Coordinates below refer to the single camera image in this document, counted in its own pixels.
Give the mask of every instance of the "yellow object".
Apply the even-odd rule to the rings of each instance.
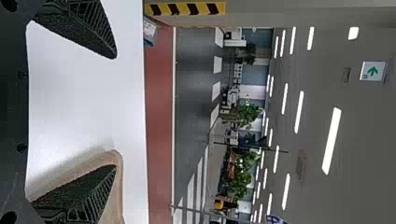
[[[184,2],[145,4],[148,16],[225,15],[225,2]]]
[[[217,210],[221,210],[224,207],[224,201],[216,200],[215,201],[215,208]]]

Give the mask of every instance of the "red stripe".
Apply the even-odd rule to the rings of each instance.
[[[154,47],[145,49],[150,224],[171,223],[168,206],[172,197],[172,43],[172,27],[162,24]]]

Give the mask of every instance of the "wall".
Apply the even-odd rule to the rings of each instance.
[[[273,29],[257,29],[256,32],[243,29],[242,35],[245,35],[248,43],[255,44],[257,49],[270,49],[272,46]]]
[[[149,223],[141,2],[102,1],[119,55],[109,60],[31,21],[26,196],[77,163],[123,157],[125,223]]]
[[[242,84],[266,86],[269,66],[243,65]]]

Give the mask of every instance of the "sign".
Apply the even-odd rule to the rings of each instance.
[[[361,81],[382,81],[387,62],[363,62],[361,67]]]
[[[289,222],[283,220],[282,218],[273,215],[268,215],[266,217],[266,221],[267,224],[289,224]]]

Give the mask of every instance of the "fluorescent light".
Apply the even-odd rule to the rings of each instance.
[[[271,77],[271,88],[270,88],[270,97],[272,97],[272,91],[274,89],[274,77]]]
[[[291,41],[290,41],[290,54],[293,54],[294,51],[294,39],[296,37],[296,27],[294,26],[291,30]]]
[[[256,222],[256,217],[257,217],[257,210],[254,211],[254,218],[253,218],[253,222]]]
[[[259,222],[262,222],[262,204],[260,204]]]
[[[259,179],[259,166],[256,169],[256,181]]]
[[[267,176],[268,176],[268,169],[265,168],[264,171],[264,180],[262,181],[262,189],[265,189],[266,185],[267,185]]]
[[[276,39],[275,39],[275,51],[274,51],[274,58],[276,58],[276,52],[277,52],[277,41],[278,41],[278,37],[276,36]]]
[[[264,154],[264,151],[262,152],[262,164],[260,164],[260,168],[262,169],[262,167],[264,166],[264,157],[265,157],[265,154]]]
[[[259,182],[259,184],[257,185],[257,199],[260,198],[260,189],[262,188],[262,182]]]
[[[264,129],[264,136],[267,136],[268,134],[268,121],[270,118],[267,118],[267,120],[265,121],[265,129]]]
[[[349,28],[349,34],[347,36],[347,39],[354,40],[354,39],[358,38],[358,35],[359,35],[359,27],[352,26]]]
[[[306,45],[307,50],[312,49],[312,42],[314,42],[314,32],[315,32],[315,27],[311,26],[309,28],[308,44]]]
[[[288,202],[288,195],[289,195],[289,187],[290,187],[290,174],[287,174],[286,182],[285,182],[285,191],[283,191],[283,200],[282,200],[283,211],[286,210],[286,203]]]
[[[270,90],[270,80],[271,80],[271,76],[268,74],[268,76],[267,76],[267,86],[265,87],[266,88],[266,92],[268,93],[268,91]]]
[[[285,109],[286,109],[286,101],[288,100],[288,88],[289,84],[285,83],[285,90],[283,91],[283,102],[282,102],[282,111],[281,114],[285,114]]]
[[[328,175],[332,164],[332,153],[334,152],[335,140],[337,138],[338,126],[341,119],[341,110],[337,107],[332,111],[332,123],[330,124],[329,136],[327,138],[326,151],[324,153],[322,170]]]
[[[274,174],[276,173],[278,157],[279,157],[279,146],[276,146],[276,153],[275,153],[275,160],[274,160]]]
[[[262,113],[262,127],[265,126],[265,110]]]
[[[268,205],[267,205],[267,216],[271,215],[271,206],[272,206],[272,193],[268,197]]]
[[[270,137],[268,139],[268,147],[272,145],[272,134],[273,134],[273,129],[270,130]]]
[[[280,44],[280,57],[283,57],[283,48],[285,47],[286,30],[282,32],[282,42]]]
[[[298,105],[297,105],[296,123],[294,124],[295,133],[298,133],[298,129],[300,128],[300,119],[301,119],[301,111],[303,110],[303,102],[304,102],[304,92],[300,91],[300,97],[298,99]]]

